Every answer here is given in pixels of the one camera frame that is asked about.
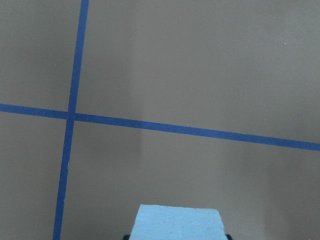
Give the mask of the light blue block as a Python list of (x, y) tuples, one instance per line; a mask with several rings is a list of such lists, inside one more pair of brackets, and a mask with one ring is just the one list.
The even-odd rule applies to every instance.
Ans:
[(140, 205), (130, 240), (226, 240), (216, 209)]

